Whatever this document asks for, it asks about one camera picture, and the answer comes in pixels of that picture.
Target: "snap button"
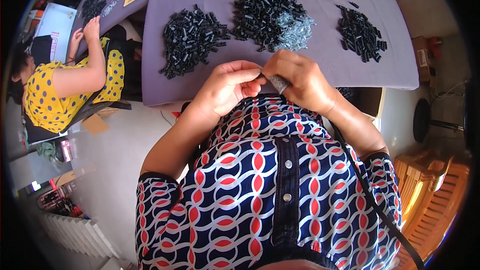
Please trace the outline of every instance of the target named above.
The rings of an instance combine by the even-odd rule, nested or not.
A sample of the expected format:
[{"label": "snap button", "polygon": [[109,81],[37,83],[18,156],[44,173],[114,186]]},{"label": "snap button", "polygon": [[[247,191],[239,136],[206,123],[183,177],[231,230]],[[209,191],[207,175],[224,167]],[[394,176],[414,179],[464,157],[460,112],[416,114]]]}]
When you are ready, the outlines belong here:
[{"label": "snap button", "polygon": [[292,200],[292,195],[286,193],[285,195],[283,195],[283,201],[286,201],[286,202],[289,202]]}]

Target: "shirt placket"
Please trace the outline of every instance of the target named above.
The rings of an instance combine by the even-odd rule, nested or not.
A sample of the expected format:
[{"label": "shirt placket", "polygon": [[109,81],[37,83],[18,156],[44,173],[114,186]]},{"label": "shirt placket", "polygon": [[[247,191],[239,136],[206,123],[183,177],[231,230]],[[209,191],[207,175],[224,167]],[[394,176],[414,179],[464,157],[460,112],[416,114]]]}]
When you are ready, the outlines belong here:
[{"label": "shirt placket", "polygon": [[273,246],[297,244],[299,237],[300,167],[297,140],[294,137],[276,137],[277,176],[275,209],[273,214]]}]

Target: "yellow polka dot shirt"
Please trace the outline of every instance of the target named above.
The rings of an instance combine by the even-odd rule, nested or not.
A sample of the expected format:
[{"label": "yellow polka dot shirt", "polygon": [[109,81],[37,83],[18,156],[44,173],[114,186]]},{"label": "yellow polka dot shirt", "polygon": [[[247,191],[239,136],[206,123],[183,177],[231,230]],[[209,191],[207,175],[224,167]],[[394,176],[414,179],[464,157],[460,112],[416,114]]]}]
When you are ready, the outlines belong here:
[{"label": "yellow polka dot shirt", "polygon": [[[101,38],[102,48],[108,38]],[[51,132],[60,132],[70,123],[81,107],[93,93],[77,94],[59,98],[52,83],[53,71],[57,68],[77,69],[88,65],[88,57],[75,66],[66,66],[62,62],[52,61],[40,64],[28,79],[24,97],[24,107],[33,125]],[[106,63],[106,82],[93,103],[118,101],[123,89],[125,75],[123,56],[118,50],[111,50]]]}]

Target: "black hair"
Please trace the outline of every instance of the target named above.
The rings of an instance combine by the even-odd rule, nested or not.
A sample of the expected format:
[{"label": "black hair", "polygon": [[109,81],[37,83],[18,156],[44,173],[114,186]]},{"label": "black hair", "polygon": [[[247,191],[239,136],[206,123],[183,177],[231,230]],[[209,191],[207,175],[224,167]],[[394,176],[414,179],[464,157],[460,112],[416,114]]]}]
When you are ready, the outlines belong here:
[{"label": "black hair", "polygon": [[15,45],[13,57],[11,61],[11,72],[8,78],[7,100],[11,97],[13,102],[17,105],[22,105],[24,96],[24,85],[22,80],[12,81],[12,77],[20,76],[22,69],[28,66],[28,57],[30,56],[26,51],[26,45],[18,43]]}]

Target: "hand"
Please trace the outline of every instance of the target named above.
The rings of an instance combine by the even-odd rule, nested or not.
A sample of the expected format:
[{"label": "hand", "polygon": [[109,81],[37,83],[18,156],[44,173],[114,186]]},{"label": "hand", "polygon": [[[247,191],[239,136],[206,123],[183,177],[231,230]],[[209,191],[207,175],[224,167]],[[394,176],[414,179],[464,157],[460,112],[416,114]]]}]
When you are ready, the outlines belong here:
[{"label": "hand", "polygon": [[325,114],[335,105],[338,91],[331,87],[311,58],[287,50],[279,50],[268,60],[262,74],[279,75],[292,85],[283,94],[294,104]]},{"label": "hand", "polygon": [[91,41],[100,41],[100,16],[91,18],[83,29],[83,35],[87,43]]},{"label": "hand", "polygon": [[70,49],[69,49],[69,60],[75,59],[75,56],[77,55],[78,51],[78,45],[80,45],[80,41],[84,37],[84,33],[82,32],[82,29],[79,28],[77,29],[71,36],[70,40]]},{"label": "hand", "polygon": [[215,67],[189,107],[196,107],[206,117],[218,121],[242,99],[258,95],[261,85],[267,83],[265,77],[257,78],[260,69],[256,63],[247,61],[234,61]]}]

